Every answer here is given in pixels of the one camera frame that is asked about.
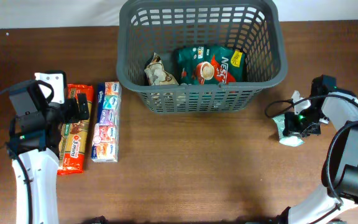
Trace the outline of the small pale green packet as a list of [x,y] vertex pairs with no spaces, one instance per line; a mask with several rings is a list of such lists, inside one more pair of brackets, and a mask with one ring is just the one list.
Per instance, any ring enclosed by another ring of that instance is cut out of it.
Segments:
[[283,114],[278,115],[272,119],[274,120],[275,124],[277,125],[278,138],[279,138],[280,144],[283,144],[286,146],[291,146],[291,147],[298,147],[304,143],[304,141],[299,137],[283,135],[283,131],[285,129],[285,116]]

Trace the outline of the brown white snack bag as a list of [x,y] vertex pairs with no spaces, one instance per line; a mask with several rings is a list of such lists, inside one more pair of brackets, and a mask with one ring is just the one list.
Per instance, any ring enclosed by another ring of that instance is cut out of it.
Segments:
[[164,69],[162,59],[156,53],[150,58],[144,72],[150,86],[178,85],[176,78]]

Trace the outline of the green Nescafe coffee bag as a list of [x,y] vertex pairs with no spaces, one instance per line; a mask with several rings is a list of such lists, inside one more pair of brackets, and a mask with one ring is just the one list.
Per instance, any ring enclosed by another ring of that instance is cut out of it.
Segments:
[[228,84],[243,81],[245,53],[218,45],[177,49],[173,54],[180,83],[187,85]]

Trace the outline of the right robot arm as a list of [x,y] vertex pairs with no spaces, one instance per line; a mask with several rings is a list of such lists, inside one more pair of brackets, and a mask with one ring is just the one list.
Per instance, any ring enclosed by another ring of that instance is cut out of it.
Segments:
[[296,91],[286,102],[287,108],[267,115],[283,126],[278,132],[282,137],[301,140],[320,134],[322,123],[332,123],[337,132],[318,188],[298,205],[258,223],[338,223],[340,214],[358,207],[358,99],[339,88],[336,78],[321,75],[313,79],[309,97]]

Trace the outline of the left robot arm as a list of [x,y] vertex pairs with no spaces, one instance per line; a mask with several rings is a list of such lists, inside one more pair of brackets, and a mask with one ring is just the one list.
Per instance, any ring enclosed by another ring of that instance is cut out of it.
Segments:
[[16,223],[58,223],[57,171],[65,81],[28,80],[9,90],[16,111],[7,150],[16,180]]

